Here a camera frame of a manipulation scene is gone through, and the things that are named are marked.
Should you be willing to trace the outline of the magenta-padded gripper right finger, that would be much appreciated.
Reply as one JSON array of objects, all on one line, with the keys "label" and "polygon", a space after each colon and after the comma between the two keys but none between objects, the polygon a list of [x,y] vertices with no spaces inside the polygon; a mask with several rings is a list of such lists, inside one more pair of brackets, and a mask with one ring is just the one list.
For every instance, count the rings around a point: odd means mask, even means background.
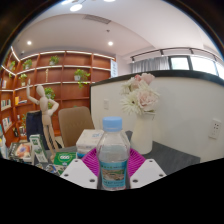
[{"label": "magenta-padded gripper right finger", "polygon": [[141,188],[166,176],[154,159],[145,159],[136,150],[130,150],[127,174],[131,189]]}]

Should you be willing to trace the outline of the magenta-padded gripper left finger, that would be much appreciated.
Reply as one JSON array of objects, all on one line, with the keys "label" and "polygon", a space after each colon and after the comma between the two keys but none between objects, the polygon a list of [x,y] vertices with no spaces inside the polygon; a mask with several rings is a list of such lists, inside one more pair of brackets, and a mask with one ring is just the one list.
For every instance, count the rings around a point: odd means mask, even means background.
[{"label": "magenta-padded gripper left finger", "polygon": [[81,187],[96,189],[99,174],[97,152],[92,149],[82,159],[74,159],[60,177]]}]

